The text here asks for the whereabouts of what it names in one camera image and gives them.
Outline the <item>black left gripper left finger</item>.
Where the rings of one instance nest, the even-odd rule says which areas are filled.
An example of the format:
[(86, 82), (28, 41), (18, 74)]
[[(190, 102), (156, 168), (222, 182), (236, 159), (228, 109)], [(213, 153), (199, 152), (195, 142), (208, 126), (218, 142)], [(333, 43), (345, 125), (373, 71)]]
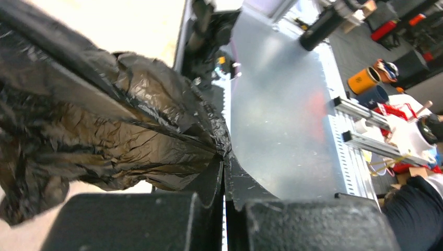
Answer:
[(174, 232), (168, 250), (221, 250), (223, 240), (223, 161), (214, 157), (206, 170), (180, 191), (156, 189), (166, 200), (165, 225)]

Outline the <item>black trash bag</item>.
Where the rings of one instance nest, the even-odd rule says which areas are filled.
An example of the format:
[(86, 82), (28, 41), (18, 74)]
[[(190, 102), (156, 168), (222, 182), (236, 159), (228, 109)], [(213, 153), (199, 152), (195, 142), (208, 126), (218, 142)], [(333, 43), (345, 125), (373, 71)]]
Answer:
[(110, 53), (23, 1), (1, 1), (1, 219), (62, 203), (69, 183), (180, 190), (231, 150), (224, 119), (163, 61)]

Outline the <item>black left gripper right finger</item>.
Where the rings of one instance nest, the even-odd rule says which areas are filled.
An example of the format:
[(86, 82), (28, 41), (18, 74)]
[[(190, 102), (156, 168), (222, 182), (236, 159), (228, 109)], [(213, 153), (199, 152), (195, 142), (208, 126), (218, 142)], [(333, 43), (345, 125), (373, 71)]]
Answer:
[(241, 167), (233, 152), (225, 158), (225, 196), (228, 250), (248, 250), (247, 220), (243, 209), (245, 203), (277, 197)]

